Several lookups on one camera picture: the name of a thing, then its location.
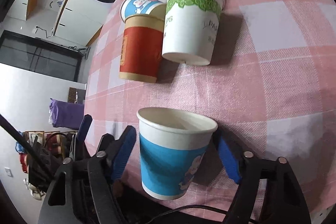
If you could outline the dark glass door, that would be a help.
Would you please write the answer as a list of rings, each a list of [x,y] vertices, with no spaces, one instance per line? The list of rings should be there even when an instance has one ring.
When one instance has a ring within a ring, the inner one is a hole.
[[[46,76],[76,82],[81,53],[42,39],[11,31],[1,35],[1,63]]]

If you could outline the large blue paper cup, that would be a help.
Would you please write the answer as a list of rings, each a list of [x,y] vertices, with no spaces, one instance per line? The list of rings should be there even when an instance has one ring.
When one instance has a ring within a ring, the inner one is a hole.
[[[146,107],[137,112],[141,182],[158,200],[185,194],[218,124],[189,111]]]

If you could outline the small blue paper cup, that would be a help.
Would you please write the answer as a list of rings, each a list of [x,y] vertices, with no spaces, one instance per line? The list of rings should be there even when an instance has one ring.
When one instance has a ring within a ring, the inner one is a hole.
[[[146,14],[165,19],[166,4],[159,0],[124,0],[120,7],[120,16],[123,22],[135,14]]]

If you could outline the pink checked tablecloth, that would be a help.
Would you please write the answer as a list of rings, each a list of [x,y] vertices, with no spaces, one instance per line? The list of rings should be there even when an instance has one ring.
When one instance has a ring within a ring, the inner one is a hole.
[[[288,159],[310,211],[335,204],[335,2],[226,0],[211,64],[163,60],[155,84],[119,78],[122,0],[109,9],[88,77],[90,154],[105,133],[169,107],[230,128],[259,156]]]

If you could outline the white cup green leaf band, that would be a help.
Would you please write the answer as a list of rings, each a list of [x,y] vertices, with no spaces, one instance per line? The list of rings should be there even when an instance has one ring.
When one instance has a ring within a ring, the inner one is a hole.
[[[224,0],[167,0],[162,57],[206,66],[212,59]]]

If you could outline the purple bag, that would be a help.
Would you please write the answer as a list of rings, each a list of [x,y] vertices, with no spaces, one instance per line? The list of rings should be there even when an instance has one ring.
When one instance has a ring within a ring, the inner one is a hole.
[[[51,98],[49,123],[55,127],[78,130],[84,117],[84,105]]]

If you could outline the near red paper cup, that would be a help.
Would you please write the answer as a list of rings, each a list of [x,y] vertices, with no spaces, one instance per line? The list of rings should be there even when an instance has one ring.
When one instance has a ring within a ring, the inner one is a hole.
[[[155,83],[162,59],[164,20],[147,14],[128,16],[123,32],[119,77]]]

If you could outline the white kitchen base cabinet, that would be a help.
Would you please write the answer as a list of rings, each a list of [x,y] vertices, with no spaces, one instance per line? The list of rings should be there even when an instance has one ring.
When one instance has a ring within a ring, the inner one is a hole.
[[[55,36],[85,46],[104,24],[111,3],[96,0],[67,0]]]

